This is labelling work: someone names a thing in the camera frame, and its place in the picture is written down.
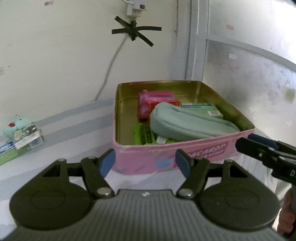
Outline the person's right hand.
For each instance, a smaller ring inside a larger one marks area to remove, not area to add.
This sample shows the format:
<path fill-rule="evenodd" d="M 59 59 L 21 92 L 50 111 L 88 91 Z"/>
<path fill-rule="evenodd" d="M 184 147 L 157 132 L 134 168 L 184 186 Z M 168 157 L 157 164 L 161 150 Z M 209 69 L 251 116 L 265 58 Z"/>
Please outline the person's right hand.
<path fill-rule="evenodd" d="M 291 233 L 293 230 L 295 212 L 291 208 L 292 198 L 292 189 L 290 188 L 284 196 L 282 209 L 278 219 L 277 231 L 281 235 L 284 235 L 285 233 Z"/>

